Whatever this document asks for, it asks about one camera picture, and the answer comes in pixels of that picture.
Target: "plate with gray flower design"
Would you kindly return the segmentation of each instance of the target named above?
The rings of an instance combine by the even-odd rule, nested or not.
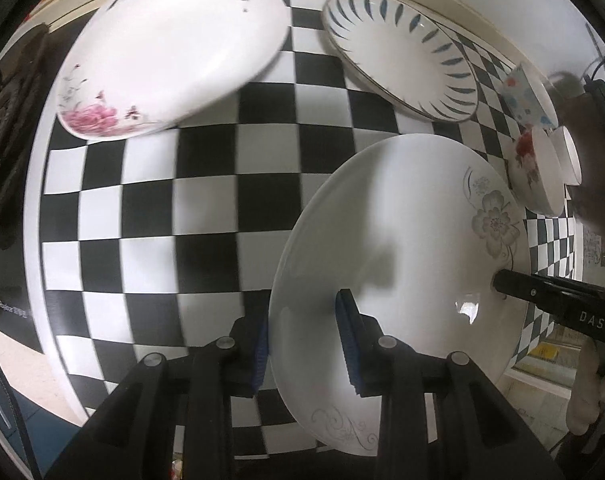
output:
[[[349,382],[341,288],[386,334],[434,356],[464,351],[497,381],[527,309],[493,290],[503,268],[531,270],[522,209],[473,150],[410,134],[353,156],[302,212],[276,272],[269,348],[284,403],[327,445],[376,454],[380,398]]]
[[[252,80],[289,30],[282,0],[112,3],[58,73],[58,118],[81,139],[174,126]]]

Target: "plate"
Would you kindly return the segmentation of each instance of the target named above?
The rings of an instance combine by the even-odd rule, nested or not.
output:
[[[478,107],[473,70],[436,23],[396,0],[328,0],[323,23],[339,54],[394,104],[458,123]]]
[[[328,446],[375,455],[380,398],[349,383],[334,298],[418,352],[467,352],[502,375],[527,304],[491,288],[502,268],[530,272],[522,211],[479,155],[429,134],[358,153],[314,195],[284,248],[270,298],[270,359],[282,400]]]
[[[58,118],[89,140],[173,126],[259,74],[289,25],[282,0],[121,0],[67,56]]]

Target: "plate with blue leaf pattern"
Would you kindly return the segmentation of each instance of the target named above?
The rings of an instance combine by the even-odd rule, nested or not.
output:
[[[323,24],[359,78],[395,105],[453,123],[475,113],[469,62],[421,12],[397,0],[328,0]]]

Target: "table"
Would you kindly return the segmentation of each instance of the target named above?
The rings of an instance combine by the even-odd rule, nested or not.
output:
[[[471,62],[481,102],[465,123],[423,123],[345,75],[322,32],[325,1],[284,0],[292,26],[272,66],[167,132],[77,139],[55,119],[52,91],[28,175],[25,263],[42,346],[83,415],[145,354],[184,356],[268,304],[301,210],[356,152],[433,133],[463,142],[507,179],[504,154],[520,131],[497,89],[512,63],[436,19]],[[523,221],[532,270],[572,277],[571,202],[560,218],[527,212]],[[552,328],[530,305],[512,364]],[[324,449],[294,421],[270,373],[257,398],[232,399],[232,411],[237,459]],[[177,449],[184,406],[179,418]]]

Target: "black cable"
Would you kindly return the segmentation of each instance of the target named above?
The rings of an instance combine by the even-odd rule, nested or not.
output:
[[[565,439],[567,439],[567,437],[568,437],[568,436],[569,436],[569,431],[568,431],[567,433],[565,433],[565,434],[564,434],[564,435],[561,437],[561,439],[560,439],[560,440],[559,440],[559,441],[558,441],[556,444],[554,444],[553,446],[551,446],[551,449],[549,450],[549,454],[552,454],[552,453],[553,453],[553,451],[554,451],[554,450],[555,450],[555,449],[556,449],[558,446],[560,446],[560,444],[562,444],[563,442],[565,442]]]
[[[13,412],[14,419],[16,420],[16,428],[18,429],[18,434],[20,436],[20,443],[22,444],[22,447],[25,450],[26,461],[27,465],[29,466],[29,469],[31,470],[31,475],[34,480],[42,480],[40,468],[38,467],[36,455],[34,454],[34,448],[31,446],[29,433],[26,430],[25,419],[23,418],[22,412],[20,411],[20,406],[18,405],[18,401],[16,400],[14,391],[10,386],[9,381],[7,381],[7,377],[5,377],[1,368],[0,384],[2,386],[2,389],[5,391],[5,395],[9,399],[9,405],[11,406],[11,411]]]

